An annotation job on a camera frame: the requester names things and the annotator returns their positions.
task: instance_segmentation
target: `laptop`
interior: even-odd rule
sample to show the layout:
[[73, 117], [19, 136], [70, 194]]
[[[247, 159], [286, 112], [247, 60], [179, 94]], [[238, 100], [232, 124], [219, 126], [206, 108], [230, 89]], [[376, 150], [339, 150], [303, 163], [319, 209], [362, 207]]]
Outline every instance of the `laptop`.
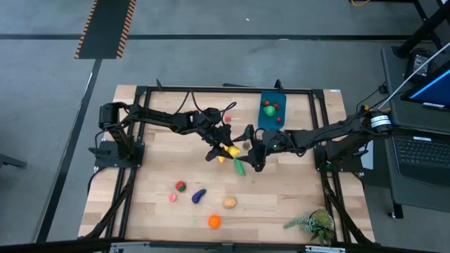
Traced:
[[[402, 97], [421, 103], [430, 110], [442, 110], [450, 117], [450, 61], [436, 70], [429, 79]], [[449, 135], [415, 131], [414, 134], [394, 136], [395, 155], [402, 176], [437, 186], [450, 186]]]

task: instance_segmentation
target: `wooden tabletop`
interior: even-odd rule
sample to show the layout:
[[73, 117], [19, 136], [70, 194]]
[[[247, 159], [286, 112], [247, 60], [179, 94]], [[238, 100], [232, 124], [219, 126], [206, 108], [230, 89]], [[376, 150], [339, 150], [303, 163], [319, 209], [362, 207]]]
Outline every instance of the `wooden tabletop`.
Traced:
[[[114, 101], [132, 104], [135, 90], [136, 86], [118, 86]], [[324, 93], [330, 123], [344, 119], [346, 114], [340, 91], [324, 90]], [[153, 91], [150, 108], [174, 112], [185, 95], [184, 92]], [[308, 97], [286, 96], [288, 109], [283, 128], [312, 129]], [[225, 108], [229, 103], [237, 102], [236, 107], [227, 113], [231, 116], [232, 138], [241, 135], [247, 124], [257, 126], [258, 93], [197, 92], [195, 98], [200, 108]], [[316, 108], [321, 124], [318, 101]], [[195, 110], [190, 96], [181, 111], [188, 110]], [[137, 136], [138, 127], [134, 129]], [[313, 211], [325, 208], [320, 175], [315, 170], [312, 151], [301, 158], [288, 153], [270, 155], [264, 170], [259, 173], [244, 163], [247, 176], [240, 176], [232, 160], [225, 163], [219, 163], [217, 159], [206, 162], [205, 156], [210, 147], [197, 134], [180, 136], [169, 129], [147, 124], [143, 141], [146, 150], [136, 176], [127, 239], [310, 243], [310, 232], [297, 227], [285, 230], [283, 225], [295, 217], [309, 216]], [[242, 143], [237, 143], [237, 146], [242, 148]], [[92, 181], [79, 235], [90, 232], [108, 210], [117, 170], [105, 169]], [[340, 180], [347, 212], [364, 235], [373, 240], [361, 182], [348, 173], [340, 173]], [[178, 193], [175, 190], [177, 181], [186, 182], [186, 191]], [[193, 204], [192, 195], [202, 188], [207, 193], [198, 204]], [[178, 195], [176, 202], [169, 201], [170, 193]], [[226, 197], [235, 197], [237, 206], [223, 208]], [[116, 216], [113, 235], [118, 233], [121, 212], [119, 210]], [[220, 228], [209, 228], [207, 219], [211, 214], [220, 215]], [[342, 240], [339, 219], [335, 220], [338, 240]]]

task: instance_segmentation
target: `black mat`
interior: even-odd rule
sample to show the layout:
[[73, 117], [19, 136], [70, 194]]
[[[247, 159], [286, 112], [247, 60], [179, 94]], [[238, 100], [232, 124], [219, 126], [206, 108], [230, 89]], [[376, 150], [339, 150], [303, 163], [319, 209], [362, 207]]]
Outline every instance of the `black mat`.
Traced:
[[76, 59], [120, 59], [136, 0], [95, 0], [79, 40]]

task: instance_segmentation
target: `green plant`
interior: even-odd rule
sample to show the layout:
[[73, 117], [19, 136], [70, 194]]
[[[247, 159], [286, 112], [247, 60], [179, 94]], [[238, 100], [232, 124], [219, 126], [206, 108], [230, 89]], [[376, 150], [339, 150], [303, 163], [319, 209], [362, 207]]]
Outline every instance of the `green plant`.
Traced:
[[308, 217], [298, 217], [284, 225], [284, 229], [291, 228], [296, 225], [301, 225], [300, 228], [304, 231], [312, 233], [311, 240], [318, 239], [323, 246], [325, 242], [331, 246], [331, 238], [334, 233], [334, 220], [330, 214], [324, 210], [319, 209], [309, 215]]

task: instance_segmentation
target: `orange ball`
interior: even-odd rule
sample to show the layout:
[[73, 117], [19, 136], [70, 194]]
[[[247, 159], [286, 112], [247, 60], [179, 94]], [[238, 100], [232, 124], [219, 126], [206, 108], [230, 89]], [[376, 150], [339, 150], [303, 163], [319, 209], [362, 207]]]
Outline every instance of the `orange ball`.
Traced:
[[220, 216], [213, 214], [208, 219], [208, 225], [210, 225], [211, 228], [218, 228], [220, 227]]

